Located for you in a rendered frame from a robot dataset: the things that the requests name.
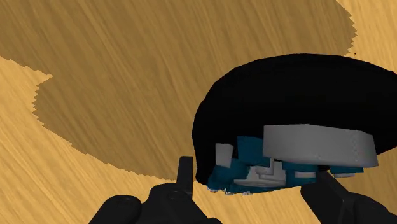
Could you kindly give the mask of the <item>black round bowl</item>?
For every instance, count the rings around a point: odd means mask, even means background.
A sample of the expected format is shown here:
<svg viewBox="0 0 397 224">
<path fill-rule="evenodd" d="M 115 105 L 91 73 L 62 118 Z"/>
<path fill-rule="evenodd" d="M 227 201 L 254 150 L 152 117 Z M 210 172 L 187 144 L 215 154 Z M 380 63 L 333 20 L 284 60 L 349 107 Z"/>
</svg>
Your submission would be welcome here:
<svg viewBox="0 0 397 224">
<path fill-rule="evenodd" d="M 313 124 L 371 134 L 377 153 L 397 147 L 397 74 L 339 55 L 258 59 L 216 81 L 195 114 L 196 180 L 206 185 L 215 146 L 261 137 L 266 125 Z"/>
</svg>

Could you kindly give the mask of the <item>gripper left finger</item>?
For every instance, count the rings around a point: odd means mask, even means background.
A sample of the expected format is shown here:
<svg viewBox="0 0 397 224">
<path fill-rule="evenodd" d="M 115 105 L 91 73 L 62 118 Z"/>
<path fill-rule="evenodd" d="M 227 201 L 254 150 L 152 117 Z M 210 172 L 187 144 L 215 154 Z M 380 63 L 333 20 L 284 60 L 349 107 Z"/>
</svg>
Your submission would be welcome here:
<svg viewBox="0 0 397 224">
<path fill-rule="evenodd" d="M 88 224 L 222 224 L 193 201 L 193 157 L 179 159 L 175 183 L 156 185 L 145 202 L 131 195 L 108 198 Z"/>
</svg>

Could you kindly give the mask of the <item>blue and white blocky toy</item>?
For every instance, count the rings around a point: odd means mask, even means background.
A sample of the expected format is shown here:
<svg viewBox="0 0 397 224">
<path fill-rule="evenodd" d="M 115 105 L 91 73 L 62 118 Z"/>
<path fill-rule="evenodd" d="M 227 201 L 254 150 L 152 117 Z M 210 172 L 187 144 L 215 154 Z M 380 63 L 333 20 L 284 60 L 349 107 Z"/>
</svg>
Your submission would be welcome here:
<svg viewBox="0 0 397 224">
<path fill-rule="evenodd" d="M 207 186 L 215 192 L 263 193 L 313 183 L 321 166 L 345 178 L 378 165 L 373 136 L 317 125 L 266 125 L 263 137 L 216 144 Z"/>
</svg>

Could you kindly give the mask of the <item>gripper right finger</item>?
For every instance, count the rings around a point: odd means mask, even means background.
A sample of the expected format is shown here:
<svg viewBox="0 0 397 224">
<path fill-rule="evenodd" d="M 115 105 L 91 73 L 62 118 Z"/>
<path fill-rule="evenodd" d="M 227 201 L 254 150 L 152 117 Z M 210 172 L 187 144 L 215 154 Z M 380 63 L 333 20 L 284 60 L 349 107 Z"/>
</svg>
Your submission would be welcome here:
<svg viewBox="0 0 397 224">
<path fill-rule="evenodd" d="M 326 171 L 300 193 L 321 224 L 397 224 L 397 215 L 380 202 L 348 191 Z"/>
</svg>

